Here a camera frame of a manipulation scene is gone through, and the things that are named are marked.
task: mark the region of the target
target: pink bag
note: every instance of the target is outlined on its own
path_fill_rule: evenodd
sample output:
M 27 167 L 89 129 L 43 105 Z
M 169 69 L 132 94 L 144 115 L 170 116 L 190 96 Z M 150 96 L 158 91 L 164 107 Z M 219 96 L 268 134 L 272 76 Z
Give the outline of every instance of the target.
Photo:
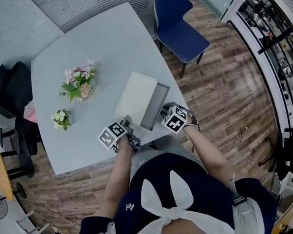
M 31 122 L 38 123 L 35 113 L 35 105 L 33 101 L 31 101 L 30 103 L 28 103 L 27 106 L 25 106 L 24 118 Z

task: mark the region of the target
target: pink flower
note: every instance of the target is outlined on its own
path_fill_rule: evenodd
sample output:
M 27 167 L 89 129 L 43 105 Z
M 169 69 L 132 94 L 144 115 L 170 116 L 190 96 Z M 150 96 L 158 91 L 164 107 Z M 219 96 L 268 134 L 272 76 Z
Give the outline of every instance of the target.
M 88 84 L 86 82 L 83 83 L 79 88 L 79 92 L 80 92 L 82 98 L 86 98 L 90 92 L 90 86 L 88 86 Z
M 65 83 L 68 85 L 70 82 L 73 82 L 74 80 L 74 72 L 71 69 L 65 70 Z
M 87 62 L 88 62 L 88 65 L 90 67 L 96 67 L 96 66 L 98 66 L 95 60 L 87 59 Z
M 89 66 L 81 68 L 81 76 L 88 79 L 90 77 L 91 68 Z
M 77 67 L 74 69 L 74 72 L 81 72 L 82 71 L 82 68 L 81 67 Z

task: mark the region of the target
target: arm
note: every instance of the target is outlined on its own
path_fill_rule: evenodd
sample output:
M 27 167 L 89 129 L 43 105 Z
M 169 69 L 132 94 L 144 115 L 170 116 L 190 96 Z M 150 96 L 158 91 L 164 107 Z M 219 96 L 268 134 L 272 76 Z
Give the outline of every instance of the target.
M 118 142 L 116 161 L 107 182 L 102 207 L 94 216 L 114 218 L 115 212 L 122 197 L 129 189 L 131 146 L 127 135 L 121 137 Z
M 184 128 L 184 131 L 192 141 L 208 173 L 220 180 L 225 186 L 229 187 L 229 181 L 232 179 L 233 173 L 235 175 L 235 181 L 247 177 L 236 170 L 224 155 L 210 143 L 196 127 L 187 126 Z

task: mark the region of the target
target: white table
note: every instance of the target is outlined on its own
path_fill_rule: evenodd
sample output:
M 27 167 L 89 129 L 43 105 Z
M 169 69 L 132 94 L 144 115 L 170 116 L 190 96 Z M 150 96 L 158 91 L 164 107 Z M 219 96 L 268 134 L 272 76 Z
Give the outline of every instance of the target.
M 98 85 L 83 102 L 60 97 L 66 69 L 99 63 Z M 170 87 L 166 102 L 186 102 L 162 55 L 129 3 L 107 10 L 78 25 L 42 51 L 31 63 L 36 116 L 42 140 L 55 174 L 85 167 L 115 155 L 97 140 L 113 116 L 132 71 Z M 75 123 L 67 131 L 53 129 L 51 115 L 72 112 Z M 158 121 L 153 131 L 133 127 L 141 144 L 169 134 Z

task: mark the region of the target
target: hand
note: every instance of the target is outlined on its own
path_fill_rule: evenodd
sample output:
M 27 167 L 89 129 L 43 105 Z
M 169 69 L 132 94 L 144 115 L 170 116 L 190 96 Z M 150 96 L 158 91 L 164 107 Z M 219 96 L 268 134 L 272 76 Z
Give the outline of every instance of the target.
M 131 150 L 132 147 L 129 145 L 128 137 L 127 135 L 122 136 L 118 141 L 118 150 Z
M 197 121 L 197 118 L 195 117 L 194 114 L 192 114 L 192 116 L 189 113 L 187 114 L 187 124 L 186 124 L 186 126 L 183 127 L 183 129 L 186 130 L 188 127 L 190 127 L 190 128 L 194 127 L 197 130 L 199 130 L 199 132 L 201 131 L 199 124 L 198 124 L 198 121 Z

